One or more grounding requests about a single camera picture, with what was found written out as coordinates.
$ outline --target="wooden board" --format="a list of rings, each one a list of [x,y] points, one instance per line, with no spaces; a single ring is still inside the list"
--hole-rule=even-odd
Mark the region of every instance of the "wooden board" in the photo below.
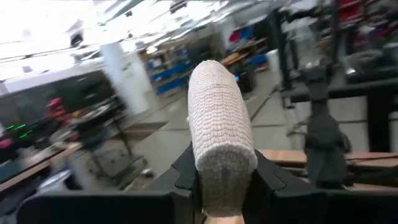
[[[238,61],[240,61],[240,60],[242,60],[242,59],[245,59],[246,58],[246,56],[248,56],[249,54],[248,53],[246,53],[246,54],[242,54],[242,55],[240,55],[240,56],[238,56],[238,57],[232,57],[232,58],[230,58],[229,56],[227,57],[227,58],[225,58],[224,60],[222,60],[220,63],[222,64],[222,65],[224,65],[225,67],[228,67],[228,66],[231,66],[232,64],[234,64],[234,63],[236,63],[236,62],[238,62]]]
[[[259,152],[265,158],[276,162],[306,162],[307,158],[303,151],[290,151],[290,150],[272,150],[260,149]],[[396,157],[390,159],[377,159],[385,157]],[[355,152],[347,154],[346,158],[349,159],[349,164],[360,164],[362,166],[378,166],[378,167],[392,167],[398,165],[398,153],[388,152]],[[361,161],[361,159],[375,159],[369,161]]]
[[[242,216],[228,218],[212,218],[206,219],[205,224],[244,224]]]

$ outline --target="green light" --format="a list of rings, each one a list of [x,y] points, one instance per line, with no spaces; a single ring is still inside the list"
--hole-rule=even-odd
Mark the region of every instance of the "green light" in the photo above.
[[[21,126],[18,126],[18,127],[15,128],[15,130],[17,130],[17,129],[19,129],[19,128],[22,128],[22,127],[24,127],[24,126],[25,126],[24,124],[21,125]]]

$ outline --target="white pillar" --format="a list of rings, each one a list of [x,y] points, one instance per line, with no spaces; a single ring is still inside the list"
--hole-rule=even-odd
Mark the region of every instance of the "white pillar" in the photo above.
[[[150,84],[147,70],[145,69],[145,65],[141,61],[138,52],[128,52],[126,53],[126,57],[131,62],[132,71],[138,76],[142,90],[144,92],[150,91],[152,89],[152,85]]]
[[[221,41],[223,43],[223,50],[229,47],[229,37],[235,29],[235,23],[232,16],[227,16],[218,21],[215,25],[216,29],[220,31]]]
[[[120,43],[110,43],[101,46],[106,73],[113,83],[116,92],[124,100],[129,115],[133,116],[149,108],[144,97],[145,86],[137,72],[134,63],[126,56]]]

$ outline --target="wooden workbench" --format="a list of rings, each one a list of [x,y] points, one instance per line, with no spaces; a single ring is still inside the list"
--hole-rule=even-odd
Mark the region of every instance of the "wooden workbench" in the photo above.
[[[288,151],[288,150],[269,150],[260,149],[261,154],[264,155],[270,161],[278,162],[305,162],[307,158],[303,151]],[[394,157],[392,159],[377,159],[380,157]],[[350,159],[348,163],[355,162],[363,166],[385,166],[391,167],[398,165],[398,153],[385,153],[385,152],[356,152],[347,155]],[[374,158],[377,160],[361,161],[361,159]],[[383,187],[368,184],[354,184],[354,187],[350,190],[398,190],[394,187]],[[243,217],[229,217],[229,218],[207,218],[205,224],[244,224]]]
[[[237,51],[240,52],[241,50],[244,50],[247,48],[254,48],[254,50],[256,50],[257,44],[263,43],[266,40],[267,40],[266,38],[261,38],[259,40],[250,40],[246,44],[240,46]]]
[[[80,148],[80,143],[73,142],[68,144],[67,148],[61,151],[53,151],[50,148],[46,148],[33,156],[21,159],[21,172],[1,183],[0,192],[18,184],[41,170],[50,167],[55,162],[64,159]]]
[[[249,54],[238,54],[238,53],[233,53],[232,55],[224,58],[220,64],[224,65],[226,68],[232,66],[233,64],[240,62],[241,60],[244,60],[246,58],[246,56],[248,56]]]

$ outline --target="cylindrical foam object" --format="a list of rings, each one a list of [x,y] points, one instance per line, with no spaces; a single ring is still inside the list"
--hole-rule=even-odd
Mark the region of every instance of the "cylindrical foam object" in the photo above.
[[[199,64],[189,81],[188,113],[204,211],[240,215],[257,157],[234,75],[216,61]]]

